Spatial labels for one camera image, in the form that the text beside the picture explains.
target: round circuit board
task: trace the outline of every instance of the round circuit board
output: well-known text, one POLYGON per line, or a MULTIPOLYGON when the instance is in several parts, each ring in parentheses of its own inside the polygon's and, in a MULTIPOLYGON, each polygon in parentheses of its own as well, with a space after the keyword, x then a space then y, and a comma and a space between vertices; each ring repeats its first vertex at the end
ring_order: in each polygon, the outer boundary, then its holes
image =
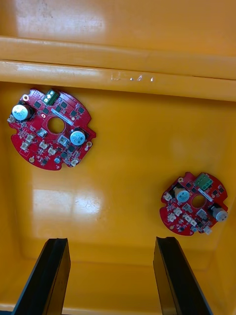
POLYGON ((163 193, 165 207, 160 216, 172 232, 191 236, 195 232, 210 234, 211 228, 228 217, 228 207, 223 203, 227 192, 222 183, 212 175, 194 176, 185 173, 163 193), (195 202, 201 198, 201 204, 195 202))
POLYGON ((87 126, 90 120, 86 108, 71 95, 31 89, 13 107, 7 121, 17 131, 11 141, 18 153, 32 165, 56 171, 62 163, 77 165, 90 150, 91 140, 96 137, 87 126), (49 129, 54 117, 63 121, 60 133, 49 129))

